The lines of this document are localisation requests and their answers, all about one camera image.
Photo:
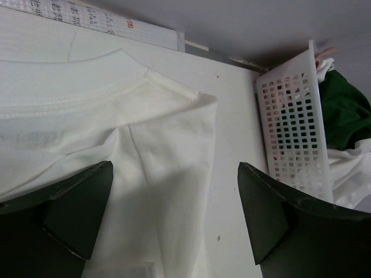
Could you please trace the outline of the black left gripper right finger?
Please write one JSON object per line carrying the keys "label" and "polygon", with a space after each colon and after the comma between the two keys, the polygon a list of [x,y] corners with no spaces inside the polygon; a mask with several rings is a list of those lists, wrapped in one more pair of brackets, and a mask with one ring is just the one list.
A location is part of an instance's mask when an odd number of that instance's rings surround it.
{"label": "black left gripper right finger", "polygon": [[369,277],[370,214],[325,202],[242,162],[238,189],[263,277]]}

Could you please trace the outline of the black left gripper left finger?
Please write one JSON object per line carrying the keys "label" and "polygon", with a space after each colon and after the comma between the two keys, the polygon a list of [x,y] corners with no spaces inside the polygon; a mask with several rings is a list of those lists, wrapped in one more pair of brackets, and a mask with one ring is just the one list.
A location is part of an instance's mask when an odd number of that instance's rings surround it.
{"label": "black left gripper left finger", "polygon": [[1,202],[1,277],[81,277],[112,182],[113,164],[103,161]]}

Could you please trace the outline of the cream white t shirt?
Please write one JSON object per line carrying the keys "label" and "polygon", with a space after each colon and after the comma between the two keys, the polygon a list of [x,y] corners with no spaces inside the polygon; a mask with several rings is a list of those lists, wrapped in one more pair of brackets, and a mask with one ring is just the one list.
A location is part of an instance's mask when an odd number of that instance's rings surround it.
{"label": "cream white t shirt", "polygon": [[315,59],[334,203],[354,209],[370,196],[370,102],[334,68]]}

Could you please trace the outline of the white plastic laundry basket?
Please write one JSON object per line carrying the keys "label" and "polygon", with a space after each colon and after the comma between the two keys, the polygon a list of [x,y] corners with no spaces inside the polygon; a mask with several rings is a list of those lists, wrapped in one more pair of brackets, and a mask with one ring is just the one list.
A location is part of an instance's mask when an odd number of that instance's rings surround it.
{"label": "white plastic laundry basket", "polygon": [[256,79],[269,175],[333,203],[314,43]]}

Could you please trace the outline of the dark green t shirt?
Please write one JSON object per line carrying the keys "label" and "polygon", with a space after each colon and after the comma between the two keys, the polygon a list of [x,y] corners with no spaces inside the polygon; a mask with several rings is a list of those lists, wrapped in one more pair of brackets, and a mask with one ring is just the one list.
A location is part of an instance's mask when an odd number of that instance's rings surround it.
{"label": "dark green t shirt", "polygon": [[307,74],[278,80],[265,91],[268,131],[274,149],[356,149],[370,139],[370,103],[336,70],[310,87]]}

